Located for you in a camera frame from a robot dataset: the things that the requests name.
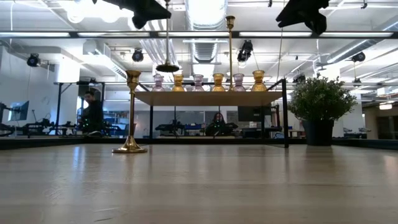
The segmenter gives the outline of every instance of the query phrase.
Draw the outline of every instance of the potted plant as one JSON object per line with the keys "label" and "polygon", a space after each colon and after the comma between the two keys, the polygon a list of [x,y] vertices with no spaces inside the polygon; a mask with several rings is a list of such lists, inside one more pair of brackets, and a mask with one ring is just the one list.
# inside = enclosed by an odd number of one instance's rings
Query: potted plant
{"label": "potted plant", "polygon": [[303,121],[308,145],[330,146],[335,121],[356,104],[343,84],[318,75],[296,85],[288,109]]}

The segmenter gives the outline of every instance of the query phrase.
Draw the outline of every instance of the man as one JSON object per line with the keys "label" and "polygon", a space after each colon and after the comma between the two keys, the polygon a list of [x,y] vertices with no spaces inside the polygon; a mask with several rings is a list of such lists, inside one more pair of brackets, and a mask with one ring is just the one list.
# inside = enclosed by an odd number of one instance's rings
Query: man
{"label": "man", "polygon": [[87,91],[85,93],[85,101],[88,107],[83,110],[80,123],[83,125],[81,128],[84,133],[93,131],[101,131],[103,127],[103,110],[102,103],[95,100],[94,93]]}

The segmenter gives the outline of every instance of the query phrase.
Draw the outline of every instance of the table surface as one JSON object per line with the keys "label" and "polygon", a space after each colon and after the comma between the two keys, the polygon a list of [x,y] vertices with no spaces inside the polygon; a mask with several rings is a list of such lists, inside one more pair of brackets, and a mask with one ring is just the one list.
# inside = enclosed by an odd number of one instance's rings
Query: table surface
{"label": "table surface", "polygon": [[266,106],[281,97],[280,91],[136,92],[137,99],[152,106]]}
{"label": "table surface", "polygon": [[0,151],[0,223],[397,223],[398,152],[90,144]]}

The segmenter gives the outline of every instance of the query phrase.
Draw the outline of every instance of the person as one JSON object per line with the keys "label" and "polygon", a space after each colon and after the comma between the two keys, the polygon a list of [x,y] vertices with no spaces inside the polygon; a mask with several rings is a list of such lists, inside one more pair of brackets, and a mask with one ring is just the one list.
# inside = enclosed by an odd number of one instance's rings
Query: person
{"label": "person", "polygon": [[82,131],[90,133],[93,131],[101,131],[103,128],[103,109],[102,102],[95,99],[94,92],[86,91],[85,101],[88,107],[83,110],[80,123]]}
{"label": "person", "polygon": [[206,128],[205,134],[207,136],[222,135],[220,131],[222,131],[224,127],[225,127],[224,117],[220,112],[218,112],[214,114],[213,120]]}

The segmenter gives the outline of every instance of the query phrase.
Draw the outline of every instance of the wooden shelf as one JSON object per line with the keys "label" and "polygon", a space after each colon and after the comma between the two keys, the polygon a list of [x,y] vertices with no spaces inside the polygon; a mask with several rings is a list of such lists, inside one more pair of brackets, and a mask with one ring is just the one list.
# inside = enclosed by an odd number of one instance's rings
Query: wooden shelf
{"label": "wooden shelf", "polygon": [[136,98],[151,106],[265,106],[282,92],[136,92]]}

